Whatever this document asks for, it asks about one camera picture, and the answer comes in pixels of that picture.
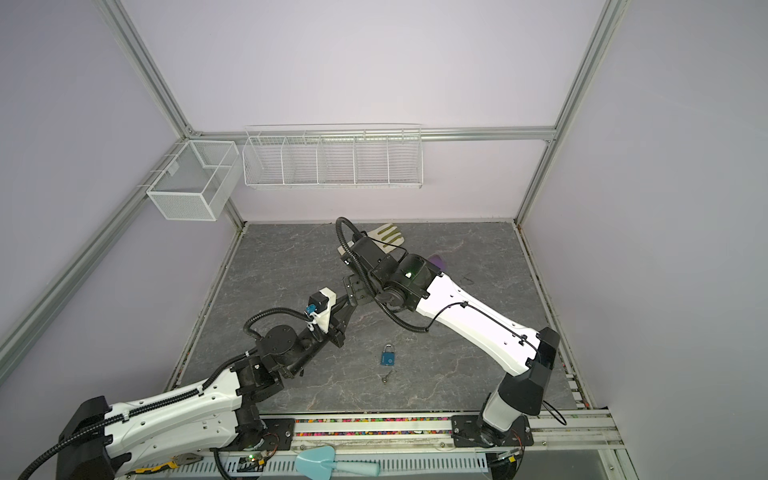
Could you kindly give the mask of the blue padlock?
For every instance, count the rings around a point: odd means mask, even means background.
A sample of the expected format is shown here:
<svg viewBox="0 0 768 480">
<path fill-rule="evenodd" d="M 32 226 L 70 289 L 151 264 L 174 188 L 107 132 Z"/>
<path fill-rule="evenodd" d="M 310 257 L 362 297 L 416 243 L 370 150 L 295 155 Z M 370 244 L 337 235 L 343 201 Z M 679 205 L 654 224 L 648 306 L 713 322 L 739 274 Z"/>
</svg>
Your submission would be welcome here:
<svg viewBox="0 0 768 480">
<path fill-rule="evenodd" d="M 385 344 L 380 356 L 380 365 L 392 367 L 396 361 L 396 350 L 392 344 Z"/>
</svg>

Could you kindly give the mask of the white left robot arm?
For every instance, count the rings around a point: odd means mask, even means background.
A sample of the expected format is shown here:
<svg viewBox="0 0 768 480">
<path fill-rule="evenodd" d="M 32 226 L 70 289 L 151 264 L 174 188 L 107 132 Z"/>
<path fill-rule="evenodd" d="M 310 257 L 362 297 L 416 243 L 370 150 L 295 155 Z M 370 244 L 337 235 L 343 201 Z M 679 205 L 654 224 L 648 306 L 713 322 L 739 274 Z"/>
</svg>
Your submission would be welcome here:
<svg viewBox="0 0 768 480">
<path fill-rule="evenodd" d="M 154 474 L 198 451 L 259 446 L 271 432 L 258 405 L 280 392 L 327 345 L 343 345 L 355 308 L 347 298 L 311 301 L 302 311 L 273 307 L 249 318 L 255 345 L 208 378 L 154 397 L 110 404 L 82 402 L 58 441 L 21 473 L 29 479 L 55 460 L 58 479 L 115 479 Z"/>
</svg>

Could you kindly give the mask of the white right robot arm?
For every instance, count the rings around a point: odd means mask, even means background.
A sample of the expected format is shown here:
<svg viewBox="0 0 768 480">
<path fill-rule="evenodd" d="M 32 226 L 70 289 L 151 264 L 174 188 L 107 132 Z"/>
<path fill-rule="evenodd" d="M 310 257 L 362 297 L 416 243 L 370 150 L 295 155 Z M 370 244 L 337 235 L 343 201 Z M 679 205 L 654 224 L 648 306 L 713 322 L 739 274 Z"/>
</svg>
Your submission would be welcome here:
<svg viewBox="0 0 768 480">
<path fill-rule="evenodd" d="M 455 283 L 427 258 L 359 230 L 345 217 L 335 221 L 341 259 L 362 282 L 371 302 L 395 324 L 414 333 L 428 333 L 438 323 L 480 348 L 504 371 L 477 419 L 483 447 L 500 446 L 524 430 L 518 420 L 537 416 L 546 407 L 544 395 L 558 355 L 560 335 L 550 327 L 539 331 L 518 324 L 485 305 Z"/>
</svg>

